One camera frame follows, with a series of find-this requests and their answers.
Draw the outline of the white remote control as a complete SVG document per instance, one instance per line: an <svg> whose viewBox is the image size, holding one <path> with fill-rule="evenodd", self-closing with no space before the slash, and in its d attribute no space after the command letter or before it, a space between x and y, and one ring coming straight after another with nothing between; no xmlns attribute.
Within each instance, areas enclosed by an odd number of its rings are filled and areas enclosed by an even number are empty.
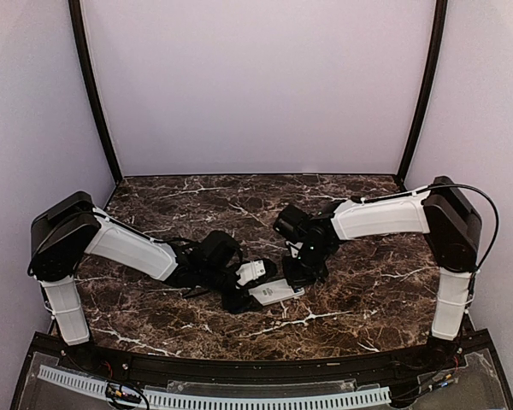
<svg viewBox="0 0 513 410"><path fill-rule="evenodd" d="M249 289L249 293L253 295L262 306L266 307L275 303L300 297L295 293L296 289L299 288L291 287L287 283L286 279L282 278Z"/></svg>

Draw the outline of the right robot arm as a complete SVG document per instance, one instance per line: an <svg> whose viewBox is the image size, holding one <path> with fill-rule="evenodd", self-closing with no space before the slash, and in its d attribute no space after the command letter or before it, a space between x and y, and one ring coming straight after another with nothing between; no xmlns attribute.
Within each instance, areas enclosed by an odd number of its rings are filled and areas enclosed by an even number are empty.
<svg viewBox="0 0 513 410"><path fill-rule="evenodd" d="M273 229L287 248L281 265L286 282L302 288L325 282L352 267L347 253L358 240L419 234L439 269L430 335L419 362L436 371L452 356L463 317L475 297L475 280L497 241L500 217L484 191L438 176L432 184L387 196L351 196L314 214L293 204L281 210Z"/></svg>

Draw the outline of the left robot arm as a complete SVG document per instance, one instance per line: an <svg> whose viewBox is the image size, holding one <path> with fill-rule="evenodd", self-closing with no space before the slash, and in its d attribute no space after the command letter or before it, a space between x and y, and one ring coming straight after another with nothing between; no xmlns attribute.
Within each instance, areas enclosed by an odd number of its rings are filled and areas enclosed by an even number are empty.
<svg viewBox="0 0 513 410"><path fill-rule="evenodd" d="M74 282L84 255L97 255L140 271L174 288L201 287L224 296L244 296L265 277L264 261L243 261L239 243L224 231L203 241L149 237L97 208L78 191L31 224L27 273L40 283L69 356L85 372L103 366Z"/></svg>

